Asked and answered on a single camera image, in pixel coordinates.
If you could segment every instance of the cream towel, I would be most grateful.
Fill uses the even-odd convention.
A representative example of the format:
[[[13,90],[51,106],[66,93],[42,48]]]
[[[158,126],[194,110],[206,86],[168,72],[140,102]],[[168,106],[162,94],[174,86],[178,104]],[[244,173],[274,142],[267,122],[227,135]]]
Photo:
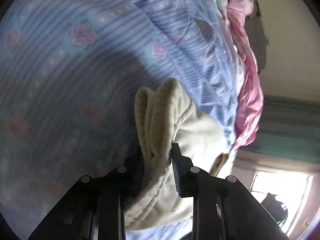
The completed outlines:
[[[169,152],[173,142],[195,166],[209,172],[217,156],[226,151],[218,124],[196,109],[179,81],[168,79],[155,93],[141,88],[135,98],[135,119],[145,164],[140,195],[125,208],[125,229],[141,230],[192,217],[193,198],[176,192]]]

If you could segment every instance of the light blue cloth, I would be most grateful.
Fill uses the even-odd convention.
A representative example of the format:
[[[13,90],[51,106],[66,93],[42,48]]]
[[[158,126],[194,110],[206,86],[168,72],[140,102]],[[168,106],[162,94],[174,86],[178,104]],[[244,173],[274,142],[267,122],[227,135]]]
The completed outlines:
[[[233,142],[237,98],[208,0],[15,0],[0,39],[0,210],[22,240],[82,175],[135,152],[141,87],[176,77]]]
[[[192,231],[192,220],[164,227],[127,231],[126,240],[179,240]]]

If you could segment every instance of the pink satin fabric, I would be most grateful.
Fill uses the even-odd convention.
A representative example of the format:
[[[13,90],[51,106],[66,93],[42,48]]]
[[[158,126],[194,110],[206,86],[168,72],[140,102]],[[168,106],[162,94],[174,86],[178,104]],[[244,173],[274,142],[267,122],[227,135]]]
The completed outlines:
[[[257,60],[244,29],[245,17],[252,11],[253,0],[229,0],[227,5],[232,38],[246,68],[244,84],[238,97],[235,125],[237,139],[233,143],[233,149],[246,146],[254,141],[259,129],[258,122],[263,107],[263,93],[258,76]]]

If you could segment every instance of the window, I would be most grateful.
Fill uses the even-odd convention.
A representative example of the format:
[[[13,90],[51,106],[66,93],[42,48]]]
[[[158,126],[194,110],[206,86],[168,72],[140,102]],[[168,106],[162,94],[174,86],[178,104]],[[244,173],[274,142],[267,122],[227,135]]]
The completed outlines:
[[[288,209],[288,218],[281,226],[288,232],[303,200],[309,176],[297,172],[257,171],[251,185],[251,194],[261,203],[267,193],[275,194],[276,200]]]

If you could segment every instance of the rose print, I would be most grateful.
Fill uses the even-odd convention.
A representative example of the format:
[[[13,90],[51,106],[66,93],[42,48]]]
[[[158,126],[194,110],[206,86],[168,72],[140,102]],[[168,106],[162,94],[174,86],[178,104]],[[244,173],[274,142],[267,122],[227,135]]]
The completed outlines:
[[[167,49],[158,41],[152,43],[150,49],[152,58],[154,59],[161,60],[167,57]]]
[[[7,49],[13,49],[20,41],[21,30],[11,29],[2,36],[2,45]]]
[[[175,43],[175,44],[180,44],[182,40],[180,39],[180,35],[177,34],[172,34],[170,35],[170,39]]]
[[[26,139],[28,136],[29,125],[21,117],[15,115],[7,117],[4,126],[19,139]]]
[[[98,39],[98,35],[88,25],[81,23],[71,27],[70,34],[72,42],[76,45],[92,45]]]
[[[178,5],[181,6],[181,7],[185,7],[186,6],[184,0],[178,0]]]
[[[89,122],[97,125],[105,119],[107,111],[96,103],[90,103],[84,107],[83,114]]]

